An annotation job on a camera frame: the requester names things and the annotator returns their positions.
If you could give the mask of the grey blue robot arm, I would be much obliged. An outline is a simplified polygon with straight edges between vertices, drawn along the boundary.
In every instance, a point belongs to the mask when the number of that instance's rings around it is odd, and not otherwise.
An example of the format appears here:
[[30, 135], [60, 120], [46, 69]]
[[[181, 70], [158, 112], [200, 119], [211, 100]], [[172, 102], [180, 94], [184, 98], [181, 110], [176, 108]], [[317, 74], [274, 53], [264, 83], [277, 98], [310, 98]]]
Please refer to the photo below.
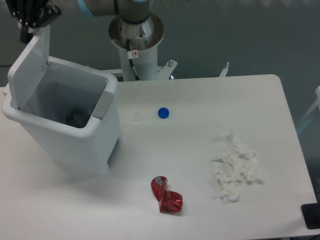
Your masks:
[[[6, 5], [20, 28], [20, 41], [27, 44], [38, 31], [53, 22], [62, 10], [52, 0], [7, 0]], [[148, 0], [79, 0], [82, 12], [91, 17], [114, 16], [109, 37], [120, 48], [143, 51], [164, 37], [161, 19], [150, 11]]]

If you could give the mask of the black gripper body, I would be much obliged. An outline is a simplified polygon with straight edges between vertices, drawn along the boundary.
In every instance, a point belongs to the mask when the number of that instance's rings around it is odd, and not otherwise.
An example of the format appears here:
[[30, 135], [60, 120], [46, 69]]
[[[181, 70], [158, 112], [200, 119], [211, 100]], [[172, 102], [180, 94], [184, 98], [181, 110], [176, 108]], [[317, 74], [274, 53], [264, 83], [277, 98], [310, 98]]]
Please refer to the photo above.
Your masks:
[[27, 9], [38, 11], [43, 8], [47, 0], [5, 0], [10, 12], [25, 12]]

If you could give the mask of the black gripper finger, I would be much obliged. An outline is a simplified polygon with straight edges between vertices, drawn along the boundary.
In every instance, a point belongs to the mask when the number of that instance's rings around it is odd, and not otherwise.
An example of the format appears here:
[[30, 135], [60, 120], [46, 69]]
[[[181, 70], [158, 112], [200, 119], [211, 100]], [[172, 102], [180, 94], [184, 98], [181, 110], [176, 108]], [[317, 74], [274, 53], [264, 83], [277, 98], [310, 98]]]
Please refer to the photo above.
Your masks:
[[29, 32], [30, 22], [33, 18], [33, 6], [8, 6], [8, 9], [11, 16], [18, 20], [20, 41], [28, 44], [33, 37], [33, 33]]
[[62, 14], [61, 9], [53, 4], [46, 3], [32, 13], [32, 28], [42, 28], [50, 24]]

